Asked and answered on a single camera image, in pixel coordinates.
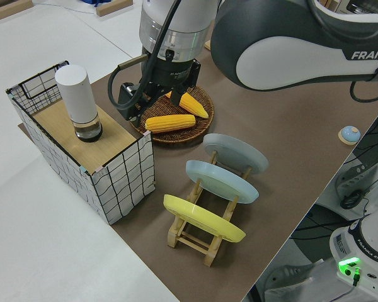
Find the white table surface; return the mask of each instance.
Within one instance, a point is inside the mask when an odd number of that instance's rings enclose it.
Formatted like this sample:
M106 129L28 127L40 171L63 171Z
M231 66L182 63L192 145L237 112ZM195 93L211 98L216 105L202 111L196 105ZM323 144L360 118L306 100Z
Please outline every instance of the white table surface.
M176 301L18 128L5 89L68 60L91 82L138 55L140 3L105 17L34 1L0 20L0 301Z

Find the yellow corn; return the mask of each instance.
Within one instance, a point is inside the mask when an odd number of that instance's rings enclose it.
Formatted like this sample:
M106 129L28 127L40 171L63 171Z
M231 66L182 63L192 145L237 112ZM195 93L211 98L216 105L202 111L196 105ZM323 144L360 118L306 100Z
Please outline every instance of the yellow corn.
M189 111L191 114L199 116L201 118L209 118L209 114L204 110L202 104L200 104L193 96L187 92L182 95L179 103L183 109Z
M194 115L164 115L155 116L146 120L146 129L153 133L174 131L194 126Z

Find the gray-blue plate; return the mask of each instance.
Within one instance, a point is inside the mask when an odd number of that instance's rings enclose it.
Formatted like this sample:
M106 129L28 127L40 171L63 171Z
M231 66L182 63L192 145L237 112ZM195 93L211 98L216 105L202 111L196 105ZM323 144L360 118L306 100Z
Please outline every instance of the gray-blue plate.
M217 161L239 172L250 166L252 174L261 173L269 166L267 158L257 149L224 134L210 133L204 136L203 146L209 155L217 151Z
M202 188L227 200L233 201L238 196L238 203L252 203L259 196L258 190L248 181L208 162L189 160L186 173L193 182L200 179Z

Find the plate stand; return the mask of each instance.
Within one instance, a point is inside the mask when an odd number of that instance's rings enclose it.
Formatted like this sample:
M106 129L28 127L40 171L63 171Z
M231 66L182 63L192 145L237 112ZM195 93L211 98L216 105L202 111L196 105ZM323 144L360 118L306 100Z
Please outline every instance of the plate stand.
M213 151L210 163L213 165L216 165L217 163L217 151ZM247 179L249 174L251 173L251 167L248 167L248 169L243 172L242 178ZM196 204L201 193L203 191L203 188L200 186L200 179L195 183L192 191L190 192L189 196L187 197L187 201ZM227 208L223 214L223 219L230 221L232 214L234 213L235 207L237 205L239 197L236 196L233 201L229 201ZM203 263L206 266L211 266L213 263L213 260L215 256L217 255L217 252L219 251L220 244L222 242L222 236L214 236L211 243L207 244L204 241L200 240L197 237L194 237L193 235L190 235L189 233L185 232L186 227L186 221L182 218L179 218L175 216L175 220L168 231L168 245L170 247L175 248L176 244L179 242L182 242L186 244L187 246L203 253L205 255Z

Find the round wicker tray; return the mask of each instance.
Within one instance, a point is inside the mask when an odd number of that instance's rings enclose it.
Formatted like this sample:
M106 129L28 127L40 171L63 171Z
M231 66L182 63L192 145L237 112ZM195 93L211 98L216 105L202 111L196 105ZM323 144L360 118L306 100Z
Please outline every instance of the round wicker tray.
M207 130L214 117L214 105L210 96L205 92L201 87L189 88L188 93L193 96L200 104L203 105L206 112L209 114L209 118L200 118L196 116L196 125L176 131L164 132L164 133L153 133L152 139L154 142L161 145L189 145L200 143L204 135L207 134ZM135 128L138 132L146 132L144 124L148 118L153 116L162 116L162 115L187 115L185 109L177 106L173 106L168 97L162 96L159 98L154 105L144 112L140 119L139 127L135 127L133 124L132 127Z

